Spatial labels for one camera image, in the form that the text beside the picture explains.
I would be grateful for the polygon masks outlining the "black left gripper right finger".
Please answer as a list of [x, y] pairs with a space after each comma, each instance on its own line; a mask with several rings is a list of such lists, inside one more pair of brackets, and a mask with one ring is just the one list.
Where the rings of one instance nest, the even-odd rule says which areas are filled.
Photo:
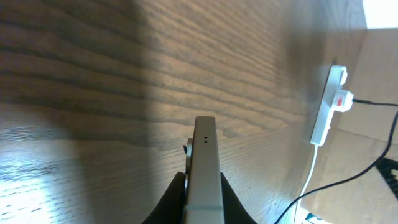
[[224, 174], [221, 172], [221, 186], [223, 195], [224, 221], [226, 224], [256, 224], [248, 214], [230, 186]]

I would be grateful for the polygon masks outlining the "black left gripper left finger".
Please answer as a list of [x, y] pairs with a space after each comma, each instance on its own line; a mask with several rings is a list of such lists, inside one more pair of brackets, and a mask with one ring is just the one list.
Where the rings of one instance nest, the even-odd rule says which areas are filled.
[[142, 224], [181, 224], [185, 205], [185, 174], [178, 172], [155, 209]]

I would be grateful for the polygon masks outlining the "Galaxy smartphone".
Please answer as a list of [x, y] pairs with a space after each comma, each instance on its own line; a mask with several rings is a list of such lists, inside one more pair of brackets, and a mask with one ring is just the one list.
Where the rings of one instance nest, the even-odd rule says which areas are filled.
[[214, 117], [197, 117], [193, 137], [187, 141], [185, 205], [182, 223], [224, 223], [220, 160]]

